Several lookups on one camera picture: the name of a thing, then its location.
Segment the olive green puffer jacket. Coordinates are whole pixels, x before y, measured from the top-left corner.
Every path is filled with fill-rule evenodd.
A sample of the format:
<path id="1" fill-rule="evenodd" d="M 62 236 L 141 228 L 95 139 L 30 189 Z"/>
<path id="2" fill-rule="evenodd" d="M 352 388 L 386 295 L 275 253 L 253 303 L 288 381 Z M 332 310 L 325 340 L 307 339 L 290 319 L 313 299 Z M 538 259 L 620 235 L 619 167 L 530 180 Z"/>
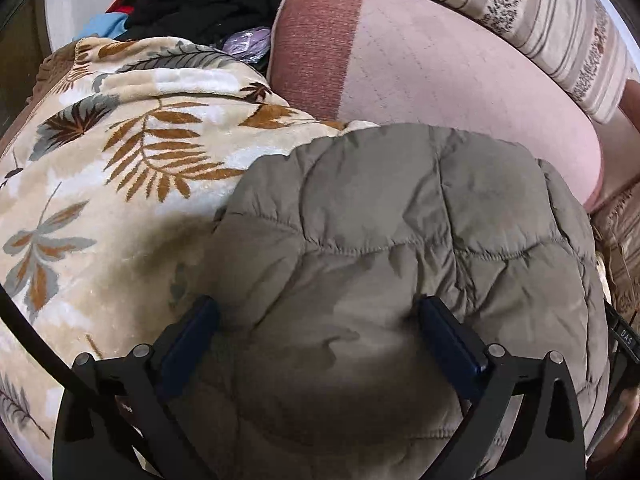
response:
<path id="1" fill-rule="evenodd" d="M 171 407 L 221 479 L 418 478 L 462 419 L 422 295 L 516 356 L 561 352 L 586 438 L 603 415 L 588 216 L 548 162 L 490 136 L 391 125 L 257 159 L 189 292 L 221 329 Z"/>

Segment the pile of dark clothes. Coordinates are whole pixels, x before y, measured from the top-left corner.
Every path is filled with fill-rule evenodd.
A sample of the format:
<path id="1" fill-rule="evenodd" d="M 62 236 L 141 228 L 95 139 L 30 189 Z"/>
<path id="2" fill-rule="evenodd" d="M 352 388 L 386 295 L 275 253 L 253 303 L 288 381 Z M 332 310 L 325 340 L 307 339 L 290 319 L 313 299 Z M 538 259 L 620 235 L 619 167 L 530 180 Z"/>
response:
<path id="1" fill-rule="evenodd" d="M 114 0 L 90 18 L 76 39 L 97 36 L 118 41 L 176 37 L 221 46 L 237 32 L 270 29 L 282 0 Z"/>

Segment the striped floral cushion at right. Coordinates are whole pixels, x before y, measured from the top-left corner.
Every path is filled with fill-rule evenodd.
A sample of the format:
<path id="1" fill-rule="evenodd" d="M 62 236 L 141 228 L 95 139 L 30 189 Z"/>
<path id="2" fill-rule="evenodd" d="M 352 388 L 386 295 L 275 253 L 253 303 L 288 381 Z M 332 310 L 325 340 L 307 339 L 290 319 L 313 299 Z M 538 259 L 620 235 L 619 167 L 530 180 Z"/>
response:
<path id="1" fill-rule="evenodd" d="M 611 198 L 592 217 L 597 248 L 617 313 L 639 331 L 639 182 Z"/>

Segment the pink brown pillow at corner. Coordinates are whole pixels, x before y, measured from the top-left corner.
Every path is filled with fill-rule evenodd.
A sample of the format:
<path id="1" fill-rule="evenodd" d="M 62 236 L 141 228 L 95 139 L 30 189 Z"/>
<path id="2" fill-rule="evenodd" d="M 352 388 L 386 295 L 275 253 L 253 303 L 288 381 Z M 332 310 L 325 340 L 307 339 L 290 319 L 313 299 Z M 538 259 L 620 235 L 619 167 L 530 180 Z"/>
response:
<path id="1" fill-rule="evenodd" d="M 593 209 L 598 210 L 639 180 L 639 83 L 628 79 L 611 120 L 597 124 L 602 178 Z"/>

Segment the leaf pattern fleece blanket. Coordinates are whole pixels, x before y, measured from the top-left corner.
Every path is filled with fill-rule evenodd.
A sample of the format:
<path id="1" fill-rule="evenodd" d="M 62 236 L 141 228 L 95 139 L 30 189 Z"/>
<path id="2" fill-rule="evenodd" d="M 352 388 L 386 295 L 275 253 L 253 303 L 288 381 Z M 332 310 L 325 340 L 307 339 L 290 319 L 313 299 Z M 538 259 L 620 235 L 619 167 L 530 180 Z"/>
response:
<path id="1" fill-rule="evenodd" d="M 256 159 L 362 128 L 177 38 L 80 40 L 39 76 L 1 152 L 1 285 L 65 363 L 126 356 L 182 317 Z"/>

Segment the purple shiny fabric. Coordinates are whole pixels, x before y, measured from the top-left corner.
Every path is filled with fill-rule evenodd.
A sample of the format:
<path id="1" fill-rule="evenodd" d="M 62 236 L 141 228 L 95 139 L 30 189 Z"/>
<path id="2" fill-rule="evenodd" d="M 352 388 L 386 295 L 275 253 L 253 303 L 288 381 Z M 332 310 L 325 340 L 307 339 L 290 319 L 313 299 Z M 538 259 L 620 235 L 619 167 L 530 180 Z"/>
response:
<path id="1" fill-rule="evenodd" d="M 271 29 L 260 26 L 236 32 L 224 40 L 221 51 L 246 64 L 262 62 L 271 48 Z"/>

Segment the striped floral pillow at top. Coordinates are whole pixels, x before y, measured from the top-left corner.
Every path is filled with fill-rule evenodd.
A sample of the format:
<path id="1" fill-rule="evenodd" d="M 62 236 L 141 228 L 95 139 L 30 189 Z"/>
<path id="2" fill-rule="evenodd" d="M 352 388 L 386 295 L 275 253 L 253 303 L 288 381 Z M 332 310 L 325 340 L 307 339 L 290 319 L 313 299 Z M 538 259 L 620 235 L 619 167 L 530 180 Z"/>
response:
<path id="1" fill-rule="evenodd" d="M 506 40 L 595 122 L 611 120 L 631 56 L 600 0 L 434 0 Z"/>

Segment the pink quilted pillow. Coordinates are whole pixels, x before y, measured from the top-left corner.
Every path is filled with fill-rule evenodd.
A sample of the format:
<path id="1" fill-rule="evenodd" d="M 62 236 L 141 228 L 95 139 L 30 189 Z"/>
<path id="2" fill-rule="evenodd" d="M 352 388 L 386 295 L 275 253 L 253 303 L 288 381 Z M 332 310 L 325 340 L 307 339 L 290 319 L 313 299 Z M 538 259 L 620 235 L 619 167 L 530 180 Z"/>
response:
<path id="1" fill-rule="evenodd" d="M 582 110 L 510 44 L 430 0 L 283 0 L 269 81 L 315 118 L 485 133 L 551 162 L 585 207 L 600 191 Z"/>

